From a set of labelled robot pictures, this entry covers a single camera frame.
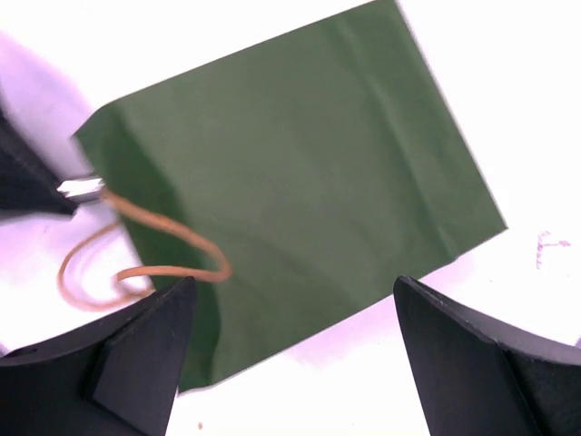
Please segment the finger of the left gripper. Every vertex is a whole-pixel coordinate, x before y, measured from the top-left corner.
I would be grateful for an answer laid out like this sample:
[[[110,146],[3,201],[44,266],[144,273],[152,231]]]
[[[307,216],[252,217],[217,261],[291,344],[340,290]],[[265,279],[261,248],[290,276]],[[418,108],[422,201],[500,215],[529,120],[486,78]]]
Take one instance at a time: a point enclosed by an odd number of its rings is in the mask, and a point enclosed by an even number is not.
[[[72,216],[78,206],[57,191],[60,182],[1,108],[1,217]]]

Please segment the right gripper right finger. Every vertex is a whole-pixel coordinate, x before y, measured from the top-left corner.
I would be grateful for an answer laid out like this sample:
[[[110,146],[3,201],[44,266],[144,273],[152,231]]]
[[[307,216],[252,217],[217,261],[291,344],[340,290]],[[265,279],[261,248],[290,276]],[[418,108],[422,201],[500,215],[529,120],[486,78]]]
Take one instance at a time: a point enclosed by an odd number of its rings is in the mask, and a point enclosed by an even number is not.
[[[432,435],[577,435],[580,350],[473,310],[411,277],[393,296]]]

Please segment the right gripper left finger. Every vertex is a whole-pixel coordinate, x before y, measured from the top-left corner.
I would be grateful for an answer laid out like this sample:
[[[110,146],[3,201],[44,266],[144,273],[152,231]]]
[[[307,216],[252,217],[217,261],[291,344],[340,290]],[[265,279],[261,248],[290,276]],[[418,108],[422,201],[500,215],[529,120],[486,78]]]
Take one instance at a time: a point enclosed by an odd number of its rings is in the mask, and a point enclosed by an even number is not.
[[[1,432],[163,435],[191,336],[196,282],[1,359]]]

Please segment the metal tongs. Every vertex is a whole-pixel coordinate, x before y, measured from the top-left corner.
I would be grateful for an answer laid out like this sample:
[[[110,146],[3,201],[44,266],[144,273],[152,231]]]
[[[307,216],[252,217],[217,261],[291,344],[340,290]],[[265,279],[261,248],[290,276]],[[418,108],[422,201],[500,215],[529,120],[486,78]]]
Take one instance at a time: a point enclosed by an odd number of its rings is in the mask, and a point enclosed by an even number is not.
[[[96,174],[64,180],[56,188],[66,199],[78,204],[98,202],[103,189],[104,181]]]

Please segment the green brown paper bag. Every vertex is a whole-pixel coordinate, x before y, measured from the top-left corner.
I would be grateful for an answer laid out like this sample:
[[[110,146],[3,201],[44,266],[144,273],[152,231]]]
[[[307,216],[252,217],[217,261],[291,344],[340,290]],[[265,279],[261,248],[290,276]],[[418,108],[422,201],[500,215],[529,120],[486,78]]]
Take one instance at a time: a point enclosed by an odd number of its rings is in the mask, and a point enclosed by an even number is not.
[[[129,94],[77,131],[112,192],[231,263],[198,285],[180,389],[220,382],[505,229],[393,1]]]

